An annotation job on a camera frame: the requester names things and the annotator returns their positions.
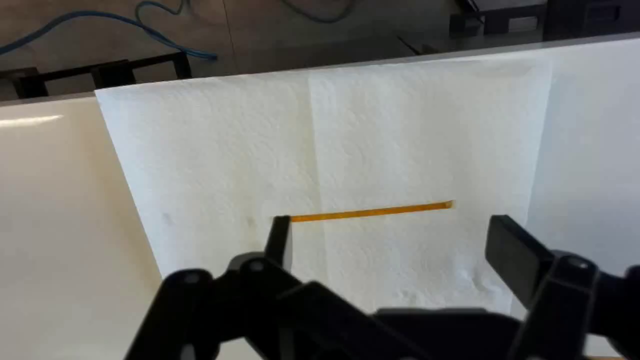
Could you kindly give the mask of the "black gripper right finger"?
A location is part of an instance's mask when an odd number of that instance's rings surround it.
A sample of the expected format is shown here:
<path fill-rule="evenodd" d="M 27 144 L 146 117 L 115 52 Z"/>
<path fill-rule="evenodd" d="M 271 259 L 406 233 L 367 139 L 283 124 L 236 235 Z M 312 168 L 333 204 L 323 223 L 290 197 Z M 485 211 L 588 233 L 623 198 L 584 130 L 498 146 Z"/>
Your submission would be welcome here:
<path fill-rule="evenodd" d="M 485 256 L 526 308 L 510 360 L 587 360 L 590 335 L 640 360 L 640 267 L 623 277 L 569 251 L 551 251 L 507 215 L 489 225 Z"/>

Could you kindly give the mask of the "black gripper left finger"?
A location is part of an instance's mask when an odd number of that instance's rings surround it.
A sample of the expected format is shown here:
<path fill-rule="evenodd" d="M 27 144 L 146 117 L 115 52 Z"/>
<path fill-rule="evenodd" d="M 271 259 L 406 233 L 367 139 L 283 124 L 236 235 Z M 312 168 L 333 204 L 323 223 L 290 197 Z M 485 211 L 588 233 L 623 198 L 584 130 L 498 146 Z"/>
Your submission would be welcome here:
<path fill-rule="evenodd" d="M 186 269 L 162 281 L 125 360 L 217 360 L 245 340 L 262 360 L 428 360 L 428 353 L 320 283 L 290 275 L 289 217 L 260 252 L 220 279 Z"/>

